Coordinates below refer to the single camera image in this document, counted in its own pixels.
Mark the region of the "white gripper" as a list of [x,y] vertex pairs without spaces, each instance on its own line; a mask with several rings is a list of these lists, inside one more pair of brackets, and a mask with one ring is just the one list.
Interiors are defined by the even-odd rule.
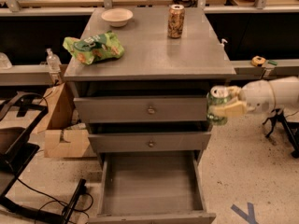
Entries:
[[242,92],[244,101],[233,98],[223,105],[213,105],[212,113],[219,117],[239,117],[247,113],[266,113],[275,108],[275,96],[270,83],[266,80],[253,81],[242,89],[238,86],[229,86],[233,97],[239,97]]

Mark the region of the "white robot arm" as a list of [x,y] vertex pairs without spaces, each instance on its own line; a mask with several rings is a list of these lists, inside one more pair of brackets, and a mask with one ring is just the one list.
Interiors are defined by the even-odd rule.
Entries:
[[217,86],[211,93],[227,94],[224,104],[210,105],[208,111],[218,117],[239,117],[247,113],[270,113],[275,109],[298,106],[299,78],[284,77],[273,80],[252,81],[242,88]]

